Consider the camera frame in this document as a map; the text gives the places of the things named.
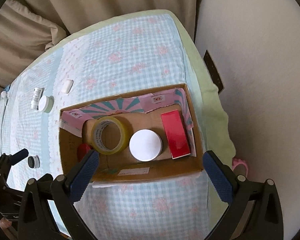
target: screw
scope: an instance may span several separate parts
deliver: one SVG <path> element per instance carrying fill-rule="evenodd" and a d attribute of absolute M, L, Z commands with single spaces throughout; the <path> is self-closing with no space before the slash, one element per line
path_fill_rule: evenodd
<path fill-rule="evenodd" d="M 239 175 L 238 177 L 238 181 L 244 182 L 246 180 L 246 177 L 243 175 Z"/>
<path fill-rule="evenodd" d="M 270 186 L 274 185 L 274 181 L 273 181 L 272 179 L 267 179 L 267 183 L 268 183 Z"/>
<path fill-rule="evenodd" d="M 34 183 L 34 178 L 28 180 L 28 184 L 31 185 Z"/>
<path fill-rule="evenodd" d="M 63 181 L 64 179 L 65 179 L 65 176 L 62 174 L 56 178 L 57 181 Z"/>

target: white pill bottle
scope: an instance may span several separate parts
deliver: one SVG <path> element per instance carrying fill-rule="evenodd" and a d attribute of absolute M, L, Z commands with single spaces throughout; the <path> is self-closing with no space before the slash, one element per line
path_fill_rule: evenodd
<path fill-rule="evenodd" d="M 38 110 L 39 100 L 42 96 L 43 89 L 42 88 L 34 88 L 33 96 L 31 100 L 31 109 Z"/>

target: bedsheet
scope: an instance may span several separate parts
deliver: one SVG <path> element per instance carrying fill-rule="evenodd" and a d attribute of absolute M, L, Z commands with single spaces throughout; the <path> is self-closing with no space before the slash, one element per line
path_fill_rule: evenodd
<path fill-rule="evenodd" d="M 11 85 L 3 115 L 1 153 L 27 148 L 40 168 L 26 160 L 10 172 L 10 187 L 23 190 L 29 178 L 62 173 L 58 145 L 60 109 L 96 98 L 177 83 L 191 88 L 189 58 L 169 14 L 142 16 L 110 24 L 80 36 L 40 57 Z M 73 79 L 69 94 L 60 92 Z M 53 110 L 30 109 L 34 87 L 54 97 Z M 202 128 L 204 121 L 197 116 Z M 76 203 L 80 215 L 99 239 L 202 239 L 209 232 L 208 178 L 164 181 L 110 188 L 88 187 Z M 55 206 L 51 210 L 66 233 Z"/>

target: white lid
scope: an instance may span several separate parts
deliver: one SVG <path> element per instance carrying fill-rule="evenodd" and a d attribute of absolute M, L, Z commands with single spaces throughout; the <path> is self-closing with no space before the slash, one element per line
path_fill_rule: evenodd
<path fill-rule="evenodd" d="M 40 98 L 40 101 L 39 101 L 39 104 L 38 104 L 38 110 L 40 112 L 44 112 L 48 108 L 48 105 L 49 105 L 49 97 L 42 96 Z"/>
<path fill-rule="evenodd" d="M 162 141 L 154 131 L 143 129 L 135 132 L 129 143 L 133 157 L 148 162 L 156 158 L 162 150 Z"/>
<path fill-rule="evenodd" d="M 69 91 L 70 91 L 72 85 L 73 85 L 73 80 L 72 80 L 72 79 L 67 79 L 67 80 L 64 82 L 64 84 L 63 84 L 63 86 L 62 86 L 62 88 L 61 88 L 61 92 L 64 93 L 64 94 L 69 93 Z"/>

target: bed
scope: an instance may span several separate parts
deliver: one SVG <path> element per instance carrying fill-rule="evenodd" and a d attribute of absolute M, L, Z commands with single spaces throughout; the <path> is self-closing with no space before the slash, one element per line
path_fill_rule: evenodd
<path fill-rule="evenodd" d="M 62 82 L 73 79 L 69 94 Z M 39 56 L 0 95 L 0 155 L 27 148 L 38 155 L 39 169 L 26 160 L 11 169 L 10 187 L 24 190 L 29 178 L 62 173 L 59 111 L 67 106 L 114 94 L 186 83 L 201 129 L 205 150 L 213 150 L 231 166 L 235 155 L 228 117 L 218 88 L 190 36 L 167 10 L 149 10 L 114 17 L 60 41 Z M 53 110 L 30 109 L 34 87 L 54 97 Z M 67 234 L 53 204 L 51 211 Z M 203 239 L 227 207 L 203 171 L 173 180 L 88 186 L 75 207 L 98 239 Z"/>

